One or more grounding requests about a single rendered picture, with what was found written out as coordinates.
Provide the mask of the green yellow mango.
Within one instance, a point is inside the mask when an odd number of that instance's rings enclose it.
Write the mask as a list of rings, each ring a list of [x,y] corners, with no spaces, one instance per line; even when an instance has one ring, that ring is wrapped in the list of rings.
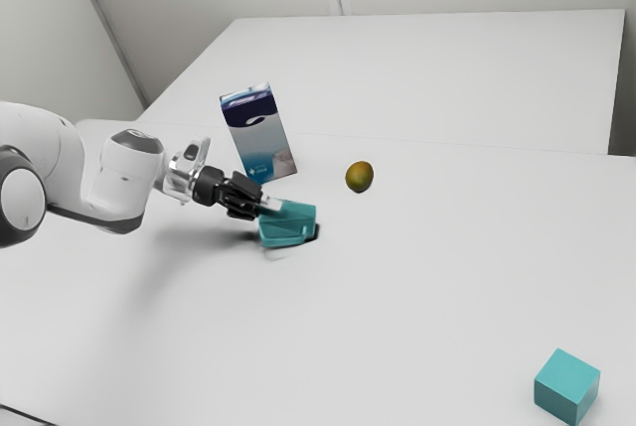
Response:
[[[372,185],[374,175],[374,168],[369,162],[357,161],[347,169],[345,182],[352,192],[359,194]]]

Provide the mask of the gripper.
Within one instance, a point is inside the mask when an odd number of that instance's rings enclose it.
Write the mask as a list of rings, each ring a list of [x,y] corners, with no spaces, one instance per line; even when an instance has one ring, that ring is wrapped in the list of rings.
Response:
[[[220,205],[238,219],[256,219],[259,212],[279,212],[283,206],[283,200],[262,194],[261,185],[242,173],[233,171],[227,178],[211,166],[204,166],[196,177],[192,199],[205,207]]]

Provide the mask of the teal cube block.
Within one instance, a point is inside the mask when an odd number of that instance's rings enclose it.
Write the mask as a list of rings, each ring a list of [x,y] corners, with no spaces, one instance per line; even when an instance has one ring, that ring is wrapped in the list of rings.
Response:
[[[534,379],[534,402],[568,426],[579,426],[597,398],[601,372],[556,349]]]

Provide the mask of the blue and white carton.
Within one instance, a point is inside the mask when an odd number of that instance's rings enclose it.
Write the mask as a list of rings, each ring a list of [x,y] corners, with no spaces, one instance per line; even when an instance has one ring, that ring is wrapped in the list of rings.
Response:
[[[246,175],[264,184],[297,173],[288,139],[268,83],[220,97]]]

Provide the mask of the teal faceted mug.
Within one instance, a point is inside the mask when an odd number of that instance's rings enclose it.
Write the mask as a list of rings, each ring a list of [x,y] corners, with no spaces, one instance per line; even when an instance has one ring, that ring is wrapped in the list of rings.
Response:
[[[278,210],[263,209],[258,216],[258,233],[264,247],[278,248],[303,244],[315,237],[314,205],[281,200]]]

